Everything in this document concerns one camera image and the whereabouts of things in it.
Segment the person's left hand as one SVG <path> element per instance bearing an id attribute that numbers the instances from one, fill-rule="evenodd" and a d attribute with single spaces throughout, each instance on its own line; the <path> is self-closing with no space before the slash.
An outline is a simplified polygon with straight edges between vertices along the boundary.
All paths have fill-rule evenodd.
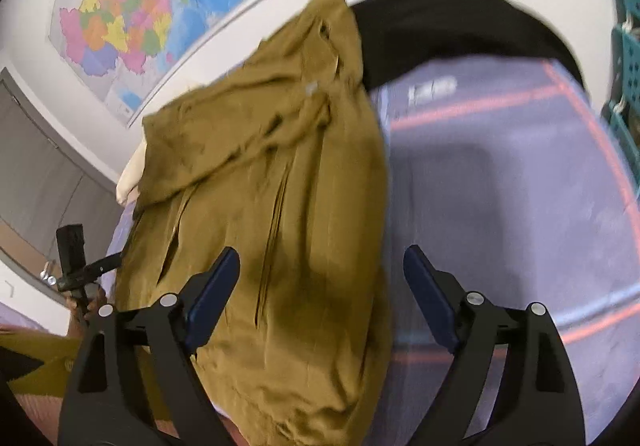
<path id="1" fill-rule="evenodd" d="M 97 286 L 96 295 L 88 302 L 86 308 L 83 308 L 79 301 L 71 296 L 66 296 L 65 303 L 70 310 L 66 336 L 68 338 L 81 339 L 86 333 L 89 319 L 106 303 L 106 295 L 103 288 Z"/>

